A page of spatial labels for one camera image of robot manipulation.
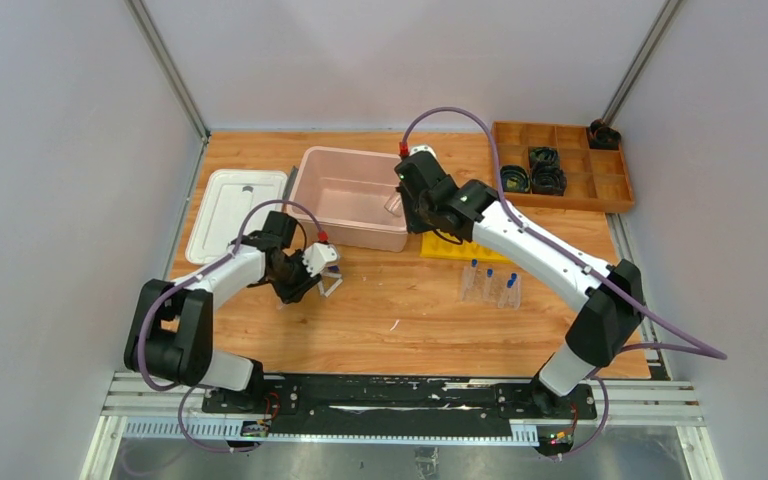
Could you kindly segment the small glass beaker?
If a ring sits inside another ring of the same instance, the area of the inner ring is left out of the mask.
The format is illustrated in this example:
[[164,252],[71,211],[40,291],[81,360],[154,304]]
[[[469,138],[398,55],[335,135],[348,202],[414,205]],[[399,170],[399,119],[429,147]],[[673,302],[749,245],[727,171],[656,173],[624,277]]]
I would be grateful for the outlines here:
[[384,203],[384,209],[390,215],[395,217],[402,217],[404,215],[403,202],[401,194],[396,191]]

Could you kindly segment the yellow test tube rack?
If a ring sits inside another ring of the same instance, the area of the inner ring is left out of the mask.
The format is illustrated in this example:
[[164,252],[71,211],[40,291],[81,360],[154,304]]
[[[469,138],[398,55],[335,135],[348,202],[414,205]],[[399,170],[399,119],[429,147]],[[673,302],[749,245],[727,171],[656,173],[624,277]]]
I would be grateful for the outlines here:
[[488,263],[510,263],[510,260],[490,248],[476,243],[452,243],[452,238],[441,238],[433,232],[421,235],[420,256],[424,258],[462,260]]

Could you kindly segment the pink plastic storage bin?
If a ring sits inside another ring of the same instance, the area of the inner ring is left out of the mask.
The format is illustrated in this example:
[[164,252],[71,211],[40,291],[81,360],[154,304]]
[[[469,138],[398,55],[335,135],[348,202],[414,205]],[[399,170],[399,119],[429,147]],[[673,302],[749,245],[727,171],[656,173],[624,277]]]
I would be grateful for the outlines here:
[[309,234],[322,227],[343,246],[400,252],[407,243],[405,218],[384,209],[399,183],[400,157],[314,146],[302,157],[287,212]]

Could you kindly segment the clear test tube blue cap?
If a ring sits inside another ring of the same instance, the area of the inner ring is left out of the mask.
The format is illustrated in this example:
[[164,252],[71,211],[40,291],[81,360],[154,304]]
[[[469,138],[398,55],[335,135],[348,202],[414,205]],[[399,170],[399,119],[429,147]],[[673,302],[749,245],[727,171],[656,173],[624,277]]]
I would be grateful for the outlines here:
[[501,291],[497,307],[500,309],[511,308],[517,310],[520,305],[519,277],[512,273]]

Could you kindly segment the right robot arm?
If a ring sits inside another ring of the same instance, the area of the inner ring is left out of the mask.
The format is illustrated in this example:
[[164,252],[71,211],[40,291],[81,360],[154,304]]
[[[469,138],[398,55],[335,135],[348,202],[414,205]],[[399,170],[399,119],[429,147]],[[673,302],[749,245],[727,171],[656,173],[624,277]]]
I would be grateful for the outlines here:
[[561,414],[578,384],[609,366],[640,325],[642,315],[631,304],[642,297],[639,269],[571,248],[480,180],[457,185],[431,152],[402,158],[394,171],[409,232],[439,231],[486,247],[548,286],[575,312],[530,392],[537,413]]

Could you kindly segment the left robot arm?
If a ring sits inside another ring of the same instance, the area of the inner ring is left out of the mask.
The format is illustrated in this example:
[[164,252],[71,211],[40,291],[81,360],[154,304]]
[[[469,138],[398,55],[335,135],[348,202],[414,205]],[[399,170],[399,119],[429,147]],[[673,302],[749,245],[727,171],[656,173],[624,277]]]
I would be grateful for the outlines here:
[[305,249],[292,249],[299,229],[296,218],[271,211],[260,229],[239,234],[213,262],[175,280],[147,281],[126,340],[125,366],[155,391],[204,387],[243,413],[274,404],[260,361],[215,347],[214,315],[245,289],[268,285],[292,304],[321,283],[339,254],[325,232]]

